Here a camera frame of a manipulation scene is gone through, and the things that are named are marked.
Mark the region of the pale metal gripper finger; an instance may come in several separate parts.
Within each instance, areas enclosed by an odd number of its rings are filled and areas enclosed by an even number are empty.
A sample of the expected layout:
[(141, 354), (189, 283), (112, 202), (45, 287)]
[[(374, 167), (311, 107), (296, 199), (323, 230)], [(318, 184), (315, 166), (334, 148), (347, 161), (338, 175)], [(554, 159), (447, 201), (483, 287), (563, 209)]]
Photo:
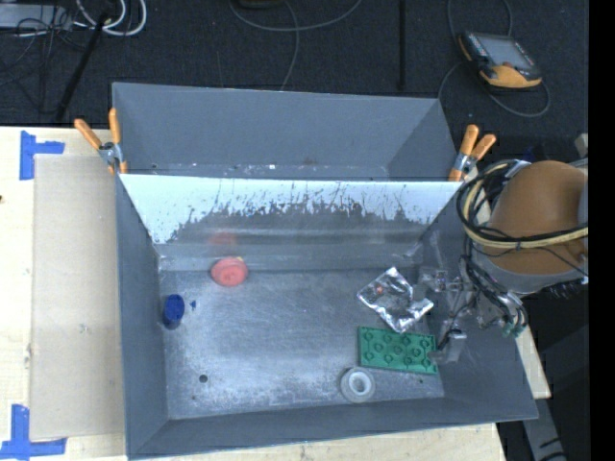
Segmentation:
[(441, 333), (436, 349), (428, 353), (428, 359), (435, 364), (455, 363), (461, 356), (467, 342), (467, 333), (459, 328), (447, 329)]
[(460, 279), (451, 279), (447, 270), (434, 267), (419, 269), (418, 284), (427, 296), (453, 296), (462, 291)]

